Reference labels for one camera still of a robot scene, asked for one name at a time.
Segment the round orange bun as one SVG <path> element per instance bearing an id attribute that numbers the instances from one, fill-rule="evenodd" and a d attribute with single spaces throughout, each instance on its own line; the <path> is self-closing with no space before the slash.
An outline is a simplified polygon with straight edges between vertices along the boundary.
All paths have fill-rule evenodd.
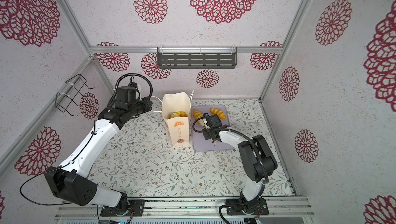
<path id="1" fill-rule="evenodd" d="M 187 114 L 183 111 L 178 111 L 176 113 L 179 115 L 179 117 L 187 117 Z"/>

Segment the cream paper bread bag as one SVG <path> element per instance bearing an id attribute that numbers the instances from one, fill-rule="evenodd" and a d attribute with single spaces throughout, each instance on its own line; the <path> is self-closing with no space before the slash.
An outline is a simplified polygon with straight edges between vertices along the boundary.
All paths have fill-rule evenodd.
<path id="1" fill-rule="evenodd" d="M 166 127 L 170 135 L 173 147 L 189 145 L 190 143 L 190 111 L 191 102 L 195 90 L 188 95 L 185 92 L 176 94 L 165 94 L 161 102 L 161 111 L 154 111 L 162 114 Z M 187 117 L 170 118 L 174 112 L 183 111 Z"/>

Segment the small bread roll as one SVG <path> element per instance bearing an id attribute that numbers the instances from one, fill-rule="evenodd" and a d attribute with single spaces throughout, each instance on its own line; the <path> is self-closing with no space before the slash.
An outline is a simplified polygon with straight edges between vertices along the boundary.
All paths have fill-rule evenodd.
<path id="1" fill-rule="evenodd" d="M 180 117 L 178 112 L 174 112 L 170 115 L 170 118 Z"/>

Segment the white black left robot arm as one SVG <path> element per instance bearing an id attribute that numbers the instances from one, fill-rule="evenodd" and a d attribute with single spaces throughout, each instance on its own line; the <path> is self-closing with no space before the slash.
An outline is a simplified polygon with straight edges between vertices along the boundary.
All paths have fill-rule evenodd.
<path id="1" fill-rule="evenodd" d="M 52 194 L 62 200 L 85 206 L 102 205 L 114 215 L 126 214 L 129 202 L 125 193 L 97 185 L 88 179 L 90 170 L 107 143 L 131 119 L 152 110 L 152 101 L 139 101 L 106 107 L 95 121 L 92 130 L 58 167 L 49 167 L 44 176 Z"/>

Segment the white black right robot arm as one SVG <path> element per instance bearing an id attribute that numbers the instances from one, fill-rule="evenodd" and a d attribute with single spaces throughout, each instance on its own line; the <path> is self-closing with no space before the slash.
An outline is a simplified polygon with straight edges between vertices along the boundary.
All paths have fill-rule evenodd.
<path id="1" fill-rule="evenodd" d="M 232 215 L 267 215 L 267 202 L 263 198 L 269 177 L 278 168 L 277 160 L 262 135 L 249 137 L 228 125 L 220 125 L 220 121 L 211 121 L 204 117 L 204 128 L 196 129 L 198 118 L 192 124 L 196 133 L 203 134 L 206 140 L 219 141 L 234 147 L 240 155 L 243 170 L 247 176 L 245 186 L 238 199 L 228 199 L 219 207 L 220 217 L 226 221 L 223 210 Z"/>

